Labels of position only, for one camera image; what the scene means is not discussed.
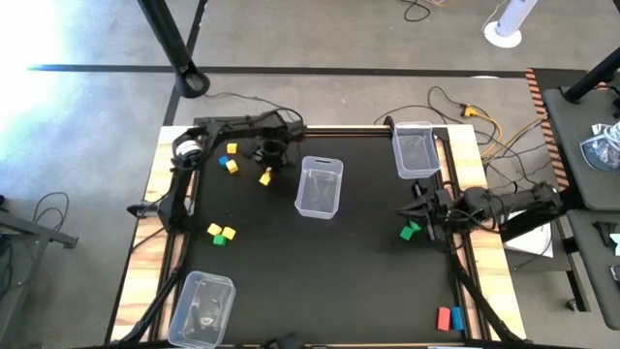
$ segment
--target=gray floor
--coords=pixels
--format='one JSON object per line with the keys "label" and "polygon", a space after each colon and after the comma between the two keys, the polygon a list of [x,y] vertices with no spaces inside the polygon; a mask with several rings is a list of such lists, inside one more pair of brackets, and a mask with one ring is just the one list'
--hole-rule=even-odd
{"label": "gray floor", "polygon": [[[198,0],[168,3],[187,38]],[[211,0],[194,56],[199,65],[522,71],[588,69],[618,45],[620,21],[611,0],[539,2],[522,27],[524,42],[513,50],[493,48],[480,34],[495,1],[454,4],[433,9],[424,22],[406,23],[405,6],[397,1]],[[136,2],[48,1],[31,18],[18,23],[24,26],[20,30],[30,29],[24,31],[29,44],[22,43],[21,62],[167,64]],[[0,110],[0,193],[14,213],[29,217],[45,193],[66,191],[72,204],[63,231],[80,237],[75,250],[49,249],[27,300],[18,341],[42,341],[45,348],[102,342],[135,225],[125,207],[143,195],[173,76],[12,74],[15,84]],[[433,85],[457,101],[483,107],[507,135],[535,117],[524,79],[213,75],[211,80],[209,93],[261,96],[299,110],[311,124],[371,123],[384,111],[424,103]],[[26,88],[34,92],[24,94]],[[441,96],[434,95],[433,103],[458,116]],[[267,108],[235,98],[181,100],[174,123]],[[394,117],[440,122],[422,110]],[[515,150],[542,142],[536,130]],[[548,159],[544,148],[524,155],[526,171]],[[495,165],[508,177],[520,176],[516,159]],[[546,167],[531,178],[552,182],[553,172]],[[491,187],[506,183],[493,172],[488,179]],[[590,289],[593,312],[571,314],[563,309],[571,297],[564,274],[516,273],[513,282],[529,338],[617,347],[620,333],[605,327]]]}

